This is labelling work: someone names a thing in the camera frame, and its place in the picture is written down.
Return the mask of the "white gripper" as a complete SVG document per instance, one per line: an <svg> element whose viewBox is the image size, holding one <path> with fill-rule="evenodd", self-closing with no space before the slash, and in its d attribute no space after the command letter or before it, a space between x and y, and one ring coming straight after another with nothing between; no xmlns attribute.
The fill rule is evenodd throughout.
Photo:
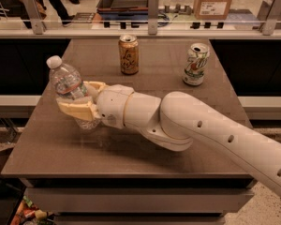
<svg viewBox="0 0 281 225"><path fill-rule="evenodd" d="M134 89L121 84L107 86L104 82L84 82L83 84L89 97L75 100L58 97L56 102L60 111L85 121L102 118L105 126L123 128L126 102Z"/></svg>

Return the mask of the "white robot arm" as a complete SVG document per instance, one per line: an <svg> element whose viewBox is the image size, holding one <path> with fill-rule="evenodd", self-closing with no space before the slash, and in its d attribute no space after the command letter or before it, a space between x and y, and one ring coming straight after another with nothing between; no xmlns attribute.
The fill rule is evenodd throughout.
<svg viewBox="0 0 281 225"><path fill-rule="evenodd" d="M183 92L163 98L120 84L88 82L89 97L59 97L59 109L112 128L131 128L172 151L184 151L194 139L228 156L281 198L281 143L245 127Z"/></svg>

